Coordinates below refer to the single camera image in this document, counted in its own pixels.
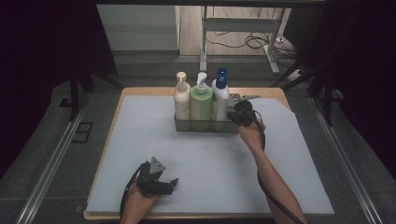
blue cap bottle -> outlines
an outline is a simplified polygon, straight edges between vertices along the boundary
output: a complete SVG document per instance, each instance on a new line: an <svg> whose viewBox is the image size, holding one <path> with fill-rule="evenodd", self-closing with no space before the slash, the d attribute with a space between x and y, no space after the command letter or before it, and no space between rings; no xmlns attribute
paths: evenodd
<svg viewBox="0 0 396 224"><path fill-rule="evenodd" d="M219 68L216 88L222 90L227 86L227 69Z"/></svg>

green bottle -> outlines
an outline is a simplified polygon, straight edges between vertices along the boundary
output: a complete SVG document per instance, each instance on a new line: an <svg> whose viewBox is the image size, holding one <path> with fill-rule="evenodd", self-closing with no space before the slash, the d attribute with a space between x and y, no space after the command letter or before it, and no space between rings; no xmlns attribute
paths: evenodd
<svg viewBox="0 0 396 224"><path fill-rule="evenodd" d="M207 122L192 122L195 131L204 131L209 127L212 112L212 88L205 84L206 73L198 74L197 85L190 91L190 120L205 120Z"/></svg>

bottle label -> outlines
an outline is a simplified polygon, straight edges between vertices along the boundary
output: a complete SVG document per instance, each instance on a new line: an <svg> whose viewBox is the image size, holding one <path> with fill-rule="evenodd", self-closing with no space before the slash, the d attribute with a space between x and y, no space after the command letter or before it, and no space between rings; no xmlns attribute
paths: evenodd
<svg viewBox="0 0 396 224"><path fill-rule="evenodd" d="M190 119L190 102L175 102L176 119Z"/></svg>

dark curtain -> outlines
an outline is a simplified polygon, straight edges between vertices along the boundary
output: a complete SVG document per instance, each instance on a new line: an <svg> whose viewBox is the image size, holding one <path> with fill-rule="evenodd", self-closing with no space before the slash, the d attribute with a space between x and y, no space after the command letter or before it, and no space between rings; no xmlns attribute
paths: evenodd
<svg viewBox="0 0 396 224"><path fill-rule="evenodd" d="M396 5L369 1L334 65L346 117L396 178Z"/></svg>
<svg viewBox="0 0 396 224"><path fill-rule="evenodd" d="M0 3L0 176L42 119L53 88L70 78L117 74L96 4L84 1Z"/></svg>

pump dispenser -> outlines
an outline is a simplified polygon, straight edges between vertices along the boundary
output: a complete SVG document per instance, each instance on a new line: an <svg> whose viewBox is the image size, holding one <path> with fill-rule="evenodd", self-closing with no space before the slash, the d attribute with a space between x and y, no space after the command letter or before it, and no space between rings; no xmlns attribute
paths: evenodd
<svg viewBox="0 0 396 224"><path fill-rule="evenodd" d="M207 120L208 122L210 120L213 91L205 84L206 77L206 73L200 72L197 85L191 88L190 120Z"/></svg>

